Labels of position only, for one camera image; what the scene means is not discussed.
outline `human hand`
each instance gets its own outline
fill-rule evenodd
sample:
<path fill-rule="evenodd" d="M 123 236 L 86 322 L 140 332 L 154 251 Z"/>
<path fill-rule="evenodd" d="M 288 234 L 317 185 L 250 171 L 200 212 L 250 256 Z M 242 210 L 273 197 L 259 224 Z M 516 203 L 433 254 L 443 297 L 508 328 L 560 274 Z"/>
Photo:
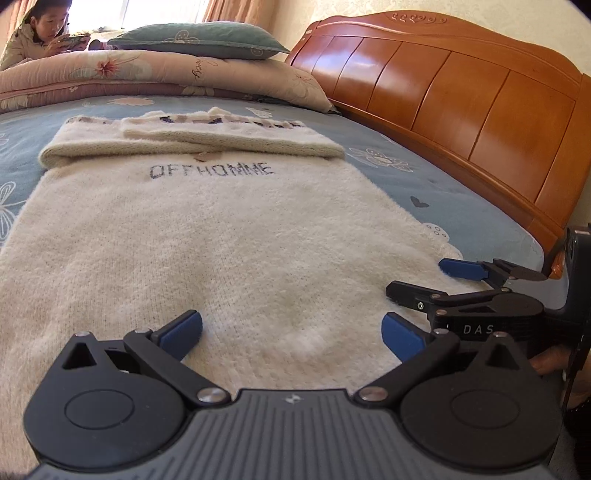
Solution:
<path fill-rule="evenodd" d="M 45 57 L 53 57 L 54 55 L 58 55 L 60 53 L 64 53 L 65 51 L 67 51 L 70 48 L 70 46 L 67 43 L 64 43 L 64 40 L 68 37 L 68 34 L 60 35 L 59 37 L 56 37 L 51 42 L 49 42 L 45 46 Z"/>
<path fill-rule="evenodd" d="M 72 47 L 72 51 L 83 51 L 86 50 L 88 43 L 90 42 L 90 35 L 87 35 L 84 40 L 82 40 L 79 44 L 76 44 Z"/>
<path fill-rule="evenodd" d="M 571 349 L 564 345 L 551 346 L 544 352 L 530 359 L 530 364 L 538 375 L 546 375 L 557 370 L 566 370 L 569 366 Z M 568 408 L 575 408 L 591 397 L 591 355 L 574 378 Z"/>

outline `smartphone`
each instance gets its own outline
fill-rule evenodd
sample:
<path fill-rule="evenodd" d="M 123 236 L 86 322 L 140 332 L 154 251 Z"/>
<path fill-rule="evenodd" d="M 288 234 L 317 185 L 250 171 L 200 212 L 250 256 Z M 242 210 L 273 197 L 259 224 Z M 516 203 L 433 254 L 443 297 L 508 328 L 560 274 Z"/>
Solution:
<path fill-rule="evenodd" d="M 67 38 L 64 38 L 60 44 L 68 45 L 69 48 L 76 48 L 81 43 L 84 43 L 90 35 L 70 35 Z"/>

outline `wooden headboard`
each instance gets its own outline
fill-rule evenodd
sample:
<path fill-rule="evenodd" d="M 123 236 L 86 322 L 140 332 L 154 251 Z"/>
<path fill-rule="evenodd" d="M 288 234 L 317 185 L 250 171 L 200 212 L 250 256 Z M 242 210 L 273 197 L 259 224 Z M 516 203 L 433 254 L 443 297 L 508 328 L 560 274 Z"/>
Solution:
<path fill-rule="evenodd" d="M 591 78 L 561 54 L 449 15 L 395 11 L 312 23 L 286 62 L 546 252 L 562 236 L 591 165 Z"/>

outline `heart pattern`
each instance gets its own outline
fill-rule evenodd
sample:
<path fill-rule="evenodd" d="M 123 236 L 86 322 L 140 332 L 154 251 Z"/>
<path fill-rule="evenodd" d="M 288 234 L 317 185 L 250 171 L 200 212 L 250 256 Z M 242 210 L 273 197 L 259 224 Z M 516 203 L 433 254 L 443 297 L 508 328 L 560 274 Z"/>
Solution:
<path fill-rule="evenodd" d="M 410 201 L 413 203 L 413 205 L 416 208 L 427 208 L 429 206 L 428 203 L 425 202 L 421 202 L 418 198 L 416 197 L 410 197 Z"/>

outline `window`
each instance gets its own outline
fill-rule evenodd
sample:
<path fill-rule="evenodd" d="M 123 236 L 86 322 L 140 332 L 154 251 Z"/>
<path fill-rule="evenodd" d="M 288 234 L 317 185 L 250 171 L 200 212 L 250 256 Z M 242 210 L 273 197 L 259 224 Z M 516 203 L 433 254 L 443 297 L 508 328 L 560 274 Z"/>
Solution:
<path fill-rule="evenodd" d="M 133 30 L 155 23 L 198 23 L 207 0 L 73 0 L 70 31 Z"/>

